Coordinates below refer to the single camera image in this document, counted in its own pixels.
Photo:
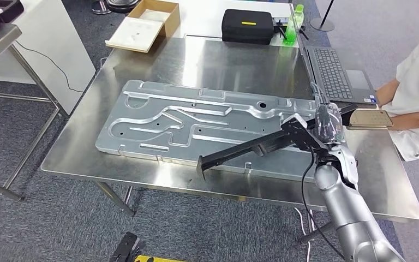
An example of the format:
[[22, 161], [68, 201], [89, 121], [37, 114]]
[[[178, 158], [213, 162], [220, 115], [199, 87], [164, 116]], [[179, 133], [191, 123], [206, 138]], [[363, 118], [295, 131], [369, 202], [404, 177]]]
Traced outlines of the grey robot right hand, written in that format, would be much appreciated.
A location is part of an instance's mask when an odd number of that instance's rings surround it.
[[342, 117], [335, 103], [316, 106], [314, 134], [324, 144], [343, 142]]

